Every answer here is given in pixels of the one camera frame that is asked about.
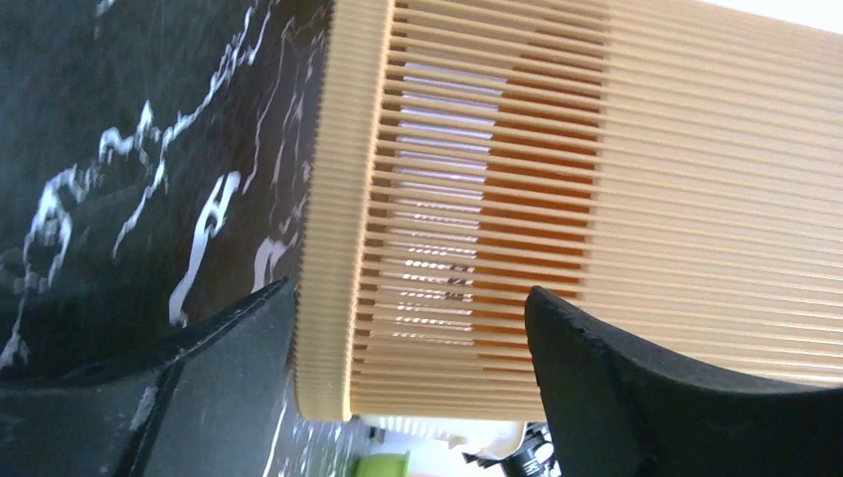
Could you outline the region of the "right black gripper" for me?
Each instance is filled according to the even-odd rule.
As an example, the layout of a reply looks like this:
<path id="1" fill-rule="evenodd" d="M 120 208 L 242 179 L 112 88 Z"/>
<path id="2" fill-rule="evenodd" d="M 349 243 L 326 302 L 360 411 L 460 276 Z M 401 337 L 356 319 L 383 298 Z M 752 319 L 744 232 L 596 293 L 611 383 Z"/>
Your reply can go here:
<path id="1" fill-rule="evenodd" d="M 523 439 L 516 450 L 505 458 L 486 458 L 475 454 L 462 454 L 468 464 L 488 469 L 499 467 L 504 476 L 559 477 L 561 467 L 557 461 L 549 427 L 546 422 L 529 422 Z"/>

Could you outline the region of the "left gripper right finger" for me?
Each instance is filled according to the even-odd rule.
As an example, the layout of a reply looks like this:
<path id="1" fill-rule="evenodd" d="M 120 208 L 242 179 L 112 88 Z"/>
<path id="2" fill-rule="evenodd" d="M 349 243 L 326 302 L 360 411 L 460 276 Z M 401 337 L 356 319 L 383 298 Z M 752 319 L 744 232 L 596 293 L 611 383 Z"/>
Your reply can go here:
<path id="1" fill-rule="evenodd" d="M 713 366 L 600 321 L 547 289 L 524 308 L 567 476 L 838 476 L 842 392 Z"/>

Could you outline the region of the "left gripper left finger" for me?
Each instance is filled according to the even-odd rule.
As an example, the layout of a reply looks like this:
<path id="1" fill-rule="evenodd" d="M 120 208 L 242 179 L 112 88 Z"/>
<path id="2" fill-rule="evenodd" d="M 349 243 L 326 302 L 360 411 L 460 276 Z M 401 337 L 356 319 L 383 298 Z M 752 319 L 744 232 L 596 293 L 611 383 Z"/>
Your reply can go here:
<path id="1" fill-rule="evenodd" d="M 264 476 L 295 314 L 283 279 L 160 342 L 1 387 L 5 476 Z"/>

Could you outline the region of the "orange mesh basket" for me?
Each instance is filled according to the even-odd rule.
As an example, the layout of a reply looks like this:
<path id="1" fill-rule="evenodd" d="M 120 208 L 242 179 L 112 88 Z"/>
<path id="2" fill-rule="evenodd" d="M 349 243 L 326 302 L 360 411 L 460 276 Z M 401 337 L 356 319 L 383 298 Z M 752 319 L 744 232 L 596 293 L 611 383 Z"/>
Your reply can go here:
<path id="1" fill-rule="evenodd" d="M 299 409 L 539 420 L 529 290 L 842 384 L 842 36 L 702 1 L 339 1 Z"/>

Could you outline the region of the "cream perforated basket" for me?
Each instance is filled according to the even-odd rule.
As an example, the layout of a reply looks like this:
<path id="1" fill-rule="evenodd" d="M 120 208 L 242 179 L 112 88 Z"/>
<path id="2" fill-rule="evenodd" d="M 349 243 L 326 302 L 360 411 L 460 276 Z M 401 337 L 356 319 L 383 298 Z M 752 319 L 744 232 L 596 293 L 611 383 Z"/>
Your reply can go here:
<path id="1" fill-rule="evenodd" d="M 360 414 L 367 425 L 443 441 L 450 448 L 488 460 L 503 460 L 521 446 L 526 421 Z"/>

